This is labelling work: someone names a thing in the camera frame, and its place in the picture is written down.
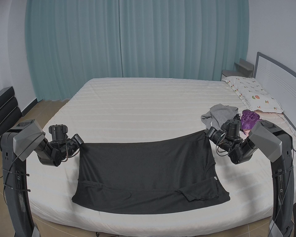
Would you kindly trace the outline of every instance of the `floor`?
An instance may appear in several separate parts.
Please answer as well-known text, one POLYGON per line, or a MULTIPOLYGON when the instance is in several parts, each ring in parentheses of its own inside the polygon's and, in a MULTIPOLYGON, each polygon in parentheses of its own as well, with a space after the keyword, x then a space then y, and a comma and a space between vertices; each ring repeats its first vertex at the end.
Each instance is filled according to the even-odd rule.
MULTIPOLYGON (((67 103, 64 101, 40 101, 35 105, 24 117, 25 119, 36 119, 43 128, 45 124, 55 115, 55 113, 67 103)), ((3 182, 0 182, 0 237, 9 237, 14 235, 13 226, 10 220, 7 206, 3 200, 3 182)), ((34 222, 37 224, 41 237, 95 237, 96 233, 92 231, 82 230, 75 227, 60 225, 41 219, 33 215, 34 222)), ((204 237, 266 237, 268 234, 269 218, 265 218, 250 224, 242 225, 230 230, 225 230, 204 237)), ((114 236, 113 234, 100 233, 100 237, 114 236)))

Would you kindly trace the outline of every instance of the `purple satin fabric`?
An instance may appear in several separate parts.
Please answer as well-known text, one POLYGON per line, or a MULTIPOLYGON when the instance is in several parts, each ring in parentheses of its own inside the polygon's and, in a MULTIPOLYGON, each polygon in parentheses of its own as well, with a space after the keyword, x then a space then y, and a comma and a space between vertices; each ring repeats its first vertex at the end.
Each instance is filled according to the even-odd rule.
POLYGON ((258 120, 261 120, 259 114, 248 109, 244 110, 242 112, 242 118, 241 118, 242 130, 252 129, 258 120))

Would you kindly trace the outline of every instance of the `wall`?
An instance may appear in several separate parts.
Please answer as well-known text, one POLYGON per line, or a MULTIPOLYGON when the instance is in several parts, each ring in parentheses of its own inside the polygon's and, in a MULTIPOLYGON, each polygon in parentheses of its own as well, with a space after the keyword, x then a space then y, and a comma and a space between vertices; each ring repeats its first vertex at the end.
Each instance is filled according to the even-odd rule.
POLYGON ((247 61, 261 52, 296 71, 296 1, 249 0, 247 61))
POLYGON ((36 99, 25 47, 26 4, 0 1, 0 89, 13 86, 21 111, 36 99))

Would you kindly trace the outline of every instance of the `teal curtain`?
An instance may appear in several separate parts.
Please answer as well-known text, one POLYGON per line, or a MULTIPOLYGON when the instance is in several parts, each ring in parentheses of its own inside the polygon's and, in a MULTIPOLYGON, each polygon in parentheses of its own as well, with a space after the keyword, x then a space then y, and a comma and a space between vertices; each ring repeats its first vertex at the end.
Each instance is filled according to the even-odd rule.
POLYGON ((123 76, 221 80, 246 58, 248 0, 120 0, 123 76))
POLYGON ((37 99, 71 98, 99 77, 215 80, 246 59, 248 0, 28 0, 37 99))
POLYGON ((123 76, 118 0, 28 0, 25 38, 37 100, 71 98, 92 78, 123 76))

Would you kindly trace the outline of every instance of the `pillow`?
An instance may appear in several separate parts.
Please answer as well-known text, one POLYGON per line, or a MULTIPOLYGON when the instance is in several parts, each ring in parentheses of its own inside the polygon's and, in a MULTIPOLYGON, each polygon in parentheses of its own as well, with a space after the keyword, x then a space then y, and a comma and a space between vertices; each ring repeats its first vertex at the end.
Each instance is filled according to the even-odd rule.
POLYGON ((255 78, 229 76, 222 79, 239 96, 249 110, 282 113, 280 104, 267 93, 255 78))

